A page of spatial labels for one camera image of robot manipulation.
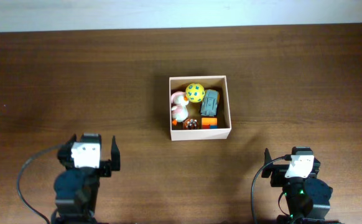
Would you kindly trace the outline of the white duck toy pink hat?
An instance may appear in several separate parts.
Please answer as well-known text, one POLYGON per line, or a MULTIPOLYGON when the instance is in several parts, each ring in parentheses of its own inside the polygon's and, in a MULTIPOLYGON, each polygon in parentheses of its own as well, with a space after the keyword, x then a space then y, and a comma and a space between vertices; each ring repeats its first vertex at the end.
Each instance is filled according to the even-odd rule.
POLYGON ((189 104, 189 100, 185 92, 177 91, 170 96, 170 102, 172 104, 172 125, 175 126, 188 118, 187 105, 189 104))

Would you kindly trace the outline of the multicolour puzzle cube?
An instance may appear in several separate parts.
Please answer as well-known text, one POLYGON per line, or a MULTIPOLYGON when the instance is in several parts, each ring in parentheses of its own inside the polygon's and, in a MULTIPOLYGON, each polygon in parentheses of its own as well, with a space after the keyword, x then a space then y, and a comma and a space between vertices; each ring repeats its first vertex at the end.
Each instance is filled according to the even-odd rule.
POLYGON ((203 117, 202 129, 217 129, 218 119, 216 117, 203 117))

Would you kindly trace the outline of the orange lattice ball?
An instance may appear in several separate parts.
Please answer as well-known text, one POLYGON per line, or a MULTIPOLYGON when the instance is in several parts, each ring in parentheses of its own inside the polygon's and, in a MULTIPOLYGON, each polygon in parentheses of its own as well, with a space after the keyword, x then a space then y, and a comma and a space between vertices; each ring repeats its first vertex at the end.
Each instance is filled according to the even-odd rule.
POLYGON ((198 129, 198 128, 199 128, 199 124, 196 119, 188 118, 183 122, 184 130, 193 130, 193 129, 198 129))

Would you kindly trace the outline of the yellow and grey toy truck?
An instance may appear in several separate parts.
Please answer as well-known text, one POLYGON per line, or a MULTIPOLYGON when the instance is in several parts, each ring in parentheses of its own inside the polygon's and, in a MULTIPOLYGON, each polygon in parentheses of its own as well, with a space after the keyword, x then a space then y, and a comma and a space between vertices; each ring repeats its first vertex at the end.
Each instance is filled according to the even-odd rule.
POLYGON ((216 90, 207 90, 202 101, 200 114, 202 116, 215 117, 218 110, 219 92, 216 90))

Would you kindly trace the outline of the yellow ball blue letters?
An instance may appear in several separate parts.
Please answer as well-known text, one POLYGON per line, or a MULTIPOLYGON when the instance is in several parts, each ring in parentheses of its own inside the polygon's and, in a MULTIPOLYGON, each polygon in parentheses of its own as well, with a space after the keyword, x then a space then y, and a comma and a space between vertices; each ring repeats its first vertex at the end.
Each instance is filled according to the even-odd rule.
POLYGON ((186 87, 185 94, 189 102, 199 103, 205 97, 205 89, 199 83, 191 83, 186 87))

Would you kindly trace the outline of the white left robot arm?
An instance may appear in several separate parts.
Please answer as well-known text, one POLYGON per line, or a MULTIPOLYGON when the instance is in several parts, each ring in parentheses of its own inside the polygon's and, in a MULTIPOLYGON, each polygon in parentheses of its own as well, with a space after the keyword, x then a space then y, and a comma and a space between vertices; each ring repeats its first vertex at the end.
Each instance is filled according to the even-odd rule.
POLYGON ((95 210, 100 179, 109 178, 121 170, 121 154, 113 136, 111 158, 102 160, 102 137, 85 133, 74 134, 58 147, 57 159, 64 166, 53 184, 56 209, 50 221, 63 223, 96 223, 95 210))

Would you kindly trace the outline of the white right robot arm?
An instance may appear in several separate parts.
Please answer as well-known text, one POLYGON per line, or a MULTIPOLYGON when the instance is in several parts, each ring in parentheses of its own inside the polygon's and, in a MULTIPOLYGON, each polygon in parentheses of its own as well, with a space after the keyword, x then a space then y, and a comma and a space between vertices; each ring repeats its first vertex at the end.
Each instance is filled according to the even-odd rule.
POLYGON ((287 165, 271 165, 265 174, 271 178, 272 187, 282 189, 281 196, 285 197, 288 213, 278 215, 279 224, 301 223, 330 223, 325 217, 330 211, 330 198, 333 189, 324 181, 317 178, 320 162, 314 161, 313 169, 308 177, 285 176, 287 165))

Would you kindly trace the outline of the beige open cardboard box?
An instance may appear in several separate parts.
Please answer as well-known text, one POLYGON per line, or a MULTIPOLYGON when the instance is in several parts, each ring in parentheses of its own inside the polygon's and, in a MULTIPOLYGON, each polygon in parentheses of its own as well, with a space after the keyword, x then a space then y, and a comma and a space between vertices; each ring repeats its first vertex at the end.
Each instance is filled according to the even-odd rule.
POLYGON ((170 136, 173 141, 186 140, 204 140, 204 139, 226 139, 231 131, 231 115, 228 98, 228 87, 226 77, 223 76, 201 76, 201 77, 170 77, 169 78, 169 113, 170 113, 170 136), (201 84, 205 92, 207 90, 216 90, 219 92, 219 102, 217 115, 217 129, 202 129, 202 116, 200 108, 202 101, 199 103, 191 103, 187 105, 188 118, 193 118, 198 121, 199 128, 193 130, 184 130, 183 122, 177 125, 172 125, 172 114, 170 96, 177 92, 185 92, 186 87, 191 83, 201 84))

